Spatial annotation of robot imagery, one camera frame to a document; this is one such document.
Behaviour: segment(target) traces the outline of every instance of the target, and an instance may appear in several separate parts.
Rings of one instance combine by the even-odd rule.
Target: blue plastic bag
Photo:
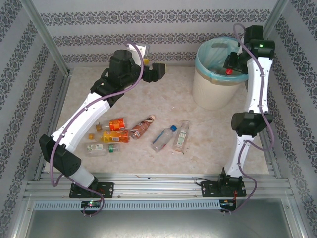
[[[200,73],[210,79],[220,82],[241,83],[248,79],[247,74],[235,72],[234,75],[219,75],[210,71],[215,67],[223,67],[227,56],[232,52],[238,52],[238,41],[231,37],[219,37],[204,42],[198,49],[195,59],[195,67]]]

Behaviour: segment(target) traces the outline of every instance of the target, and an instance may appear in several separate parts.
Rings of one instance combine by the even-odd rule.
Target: bottle label
[[[124,119],[119,118],[116,120],[110,120],[109,121],[109,128],[110,128],[110,131],[124,129]]]
[[[87,150],[88,150],[88,151],[92,151],[92,150],[102,150],[103,147],[104,147],[104,146],[103,146],[102,144],[88,145],[88,146],[87,146]]]
[[[129,131],[128,130],[119,130],[119,131],[104,131],[102,136],[103,142],[111,142],[111,141],[121,141],[121,142],[129,142]]]
[[[181,131],[178,136],[177,144],[178,146],[183,146],[187,133],[185,131]]]
[[[161,134],[152,142],[152,144],[154,144],[162,135],[163,135],[164,131],[161,132]]]
[[[137,136],[140,137],[140,133],[137,130],[133,130],[133,133]]]
[[[109,150],[110,153],[113,152],[113,144],[110,144],[110,145],[109,145],[108,150]]]

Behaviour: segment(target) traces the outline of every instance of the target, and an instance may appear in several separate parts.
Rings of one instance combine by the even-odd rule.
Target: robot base
[[[112,198],[113,186],[114,186],[114,183],[112,182],[98,182],[97,181],[97,184],[91,189],[98,193],[101,193],[104,198]],[[74,183],[72,183],[70,187],[69,198],[100,198],[100,196],[92,192],[88,192],[78,187]]]
[[[203,197],[233,197],[235,192],[237,197],[247,196],[242,177],[226,175],[224,168],[219,174],[218,181],[203,181],[201,187]]]

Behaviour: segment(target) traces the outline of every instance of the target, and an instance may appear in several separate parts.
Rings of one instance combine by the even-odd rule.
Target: orange label
[[[102,140],[103,142],[129,142],[129,131],[119,130],[119,131],[105,131]]]
[[[116,119],[116,120],[110,120],[109,121],[109,128],[110,128],[110,131],[124,129],[125,127],[124,127],[123,118],[119,118],[119,119]]]

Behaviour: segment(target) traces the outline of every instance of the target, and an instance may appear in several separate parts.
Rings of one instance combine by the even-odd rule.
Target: blue bottle cap
[[[177,127],[176,127],[176,126],[174,126],[174,125],[172,125],[172,126],[170,127],[170,129],[174,132],[174,131],[176,131],[176,130],[177,130]]]

